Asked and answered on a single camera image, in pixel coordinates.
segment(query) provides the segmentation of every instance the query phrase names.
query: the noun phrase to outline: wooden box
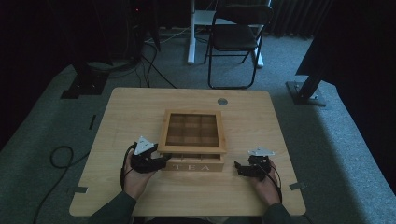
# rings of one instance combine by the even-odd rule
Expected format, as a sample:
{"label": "wooden box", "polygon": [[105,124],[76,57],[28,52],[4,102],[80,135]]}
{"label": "wooden box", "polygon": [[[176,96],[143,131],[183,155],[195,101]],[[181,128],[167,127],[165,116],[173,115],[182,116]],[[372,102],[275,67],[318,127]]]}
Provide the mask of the wooden box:
{"label": "wooden box", "polygon": [[221,112],[166,110],[158,152],[172,154],[167,171],[222,171],[227,151]]}

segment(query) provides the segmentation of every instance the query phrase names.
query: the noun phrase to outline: sleeve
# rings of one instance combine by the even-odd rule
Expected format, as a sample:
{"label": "sleeve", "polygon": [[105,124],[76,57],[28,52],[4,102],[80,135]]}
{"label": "sleeve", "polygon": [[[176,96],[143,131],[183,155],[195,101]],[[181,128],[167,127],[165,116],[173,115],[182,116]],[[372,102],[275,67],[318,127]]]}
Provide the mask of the sleeve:
{"label": "sleeve", "polygon": [[122,191],[113,200],[96,211],[88,219],[88,223],[128,223],[135,205],[136,200]]}
{"label": "sleeve", "polygon": [[291,216],[281,203],[271,205],[265,212],[262,220],[266,224],[291,224]]}

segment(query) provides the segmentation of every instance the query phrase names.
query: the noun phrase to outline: metal bracket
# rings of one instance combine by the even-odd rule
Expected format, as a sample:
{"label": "metal bracket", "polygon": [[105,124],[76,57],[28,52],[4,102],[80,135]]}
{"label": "metal bracket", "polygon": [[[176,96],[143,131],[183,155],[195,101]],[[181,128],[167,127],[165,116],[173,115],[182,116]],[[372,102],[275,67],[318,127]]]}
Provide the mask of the metal bracket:
{"label": "metal bracket", "polygon": [[298,182],[298,183],[290,184],[289,187],[291,190],[305,189],[307,185],[304,182]]}
{"label": "metal bracket", "polygon": [[75,193],[87,193],[88,187],[73,187],[67,190],[67,193],[70,195],[74,195]]}
{"label": "metal bracket", "polygon": [[274,156],[275,152],[263,147],[258,147],[254,150],[248,151],[248,154],[251,156]]}
{"label": "metal bracket", "polygon": [[137,142],[136,149],[134,150],[134,154],[139,155],[153,147],[154,147],[154,143],[151,143],[143,136],[140,136],[139,141]]}
{"label": "metal bracket", "polygon": [[315,90],[315,92],[308,99],[302,98],[299,93],[303,85],[304,83],[302,82],[286,82],[286,86],[289,89],[291,98],[296,105],[327,105],[326,102],[323,100],[319,89]]}

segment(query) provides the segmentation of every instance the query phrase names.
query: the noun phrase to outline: small round object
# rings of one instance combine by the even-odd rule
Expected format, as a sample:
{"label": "small round object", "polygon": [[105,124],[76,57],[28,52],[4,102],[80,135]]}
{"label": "small round object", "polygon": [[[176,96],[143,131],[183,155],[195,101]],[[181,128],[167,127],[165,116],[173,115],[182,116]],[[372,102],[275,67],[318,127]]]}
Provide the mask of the small round object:
{"label": "small round object", "polygon": [[224,98],[219,98],[218,99],[218,104],[219,105],[227,105],[228,101],[226,99],[224,99]]}

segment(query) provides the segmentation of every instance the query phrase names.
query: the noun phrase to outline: black cable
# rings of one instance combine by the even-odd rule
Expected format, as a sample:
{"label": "black cable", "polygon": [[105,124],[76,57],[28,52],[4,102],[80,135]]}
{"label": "black cable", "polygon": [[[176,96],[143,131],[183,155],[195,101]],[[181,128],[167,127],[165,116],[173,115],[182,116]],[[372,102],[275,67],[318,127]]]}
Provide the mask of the black cable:
{"label": "black cable", "polygon": [[112,72],[119,72],[119,71],[123,72],[123,71],[131,70],[133,68],[136,68],[137,64],[138,64],[138,60],[130,59],[130,61],[128,63],[119,65],[117,67],[98,68],[98,67],[95,67],[92,65],[89,65],[89,67],[91,68],[92,71],[112,73]]}
{"label": "black cable", "polygon": [[201,37],[195,37],[195,39],[198,41],[198,42],[201,42],[201,43],[207,43],[207,39],[204,39],[204,38],[201,38]]}
{"label": "black cable", "polygon": [[268,177],[273,182],[274,186],[276,187],[276,191],[277,191],[277,195],[279,196],[279,200],[282,203],[282,201],[283,201],[282,190],[281,190],[282,181],[280,180],[280,175],[277,172],[276,168],[270,164],[271,168],[274,169],[274,171],[275,171],[275,173],[277,175],[277,178],[279,179],[279,186],[277,185],[275,180],[265,171],[265,169],[262,168],[262,166],[260,165],[260,161],[258,159],[255,159],[255,160],[257,161],[257,165],[260,167],[260,169],[262,169],[264,171],[266,177]]}
{"label": "black cable", "polygon": [[[53,161],[54,154],[55,154],[58,150],[60,150],[60,149],[62,149],[62,148],[68,149],[69,152],[70,152],[70,158],[69,158],[67,164],[66,164],[66,165],[63,165],[63,166],[58,165],[58,164],[56,164],[56,163]],[[33,223],[34,223],[34,224],[37,223],[38,214],[40,213],[41,207],[43,206],[44,202],[47,200],[47,198],[50,196],[50,194],[55,190],[55,188],[58,186],[58,184],[61,182],[61,180],[64,178],[64,175],[66,175],[66,172],[68,171],[68,169],[69,169],[70,167],[76,165],[77,163],[79,163],[80,161],[82,161],[83,159],[85,159],[86,157],[88,157],[88,155],[90,155],[89,152],[88,152],[87,154],[85,154],[84,156],[82,156],[82,157],[81,157],[80,159],[78,159],[77,161],[73,162],[73,159],[74,159],[74,151],[73,151],[73,148],[68,147],[68,146],[60,146],[60,147],[56,147],[55,149],[53,149],[53,150],[51,151],[50,156],[49,156],[50,164],[51,164],[53,167],[57,168],[57,169],[64,169],[64,172],[62,173],[62,175],[61,175],[61,177],[58,179],[58,181],[56,181],[56,183],[52,186],[52,188],[51,188],[51,189],[49,190],[49,192],[46,194],[46,196],[44,197],[44,199],[41,201],[40,205],[39,205],[39,206],[37,207],[37,209],[35,210],[35,217],[34,217],[34,219],[33,219]]]}
{"label": "black cable", "polygon": [[[141,62],[141,65],[142,65],[142,67],[143,67],[143,71],[144,71],[144,69],[145,69],[145,65],[143,65],[143,63]],[[134,70],[134,73],[136,74],[136,76],[137,76],[137,78],[139,78],[139,87],[141,88],[142,87],[142,78],[139,76],[139,74],[137,73],[137,69],[136,70]]]}
{"label": "black cable", "polygon": [[147,79],[146,79],[146,66],[143,64],[143,62],[142,62],[142,66],[143,66],[143,78],[145,79],[145,82],[146,82],[146,86],[148,85],[148,81],[147,81]]}
{"label": "black cable", "polygon": [[133,149],[133,147],[132,146],[130,146],[130,147],[128,147],[128,149],[126,150],[126,152],[125,152],[125,155],[124,155],[124,160],[123,160],[123,163],[122,163],[122,169],[124,169],[124,167],[125,167],[125,164],[126,164],[126,159],[128,158],[128,154],[129,154],[129,152],[131,151]]}
{"label": "black cable", "polygon": [[151,67],[153,67],[153,68],[155,69],[155,71],[157,71],[157,73],[163,78],[163,80],[165,80],[165,81],[166,81],[169,85],[171,85],[173,88],[177,89],[177,87],[176,87],[174,84],[172,84],[172,82],[170,82],[170,81],[169,81],[169,80],[157,69],[157,67],[155,67],[155,65],[153,64],[155,58],[157,57],[157,49],[156,49],[154,46],[152,46],[152,45],[150,45],[150,44],[148,44],[148,43],[145,43],[145,44],[148,45],[148,46],[150,46],[150,47],[152,47],[152,48],[154,48],[154,57],[153,57],[153,59],[152,59],[151,62],[150,62],[144,55],[142,55],[142,58],[143,58],[144,60],[146,60],[146,61],[150,64],[149,69],[148,69],[148,76],[147,76],[148,87],[149,87],[149,70],[151,69]]}
{"label": "black cable", "polygon": [[127,72],[125,74],[122,74],[122,75],[119,75],[117,77],[115,77],[115,76],[114,77],[108,77],[108,79],[116,79],[116,78],[126,77],[126,76],[132,74],[133,72],[135,72],[136,70],[137,70],[137,66],[132,71],[129,71],[129,72]]}
{"label": "black cable", "polygon": [[[149,63],[149,61],[148,61],[145,57],[143,57],[143,55],[141,55],[141,57]],[[150,70],[150,69],[148,68],[148,71],[147,71],[147,73],[146,73],[146,67],[145,67],[145,71],[143,72],[143,78],[145,79],[145,81],[146,81],[146,86],[147,86],[148,88],[149,88],[149,70]]]}
{"label": "black cable", "polygon": [[306,220],[308,220],[308,222],[309,222],[310,224],[314,224],[314,222],[312,221],[312,219],[309,218],[309,217],[306,215],[306,213],[304,213],[303,216],[306,218]]}

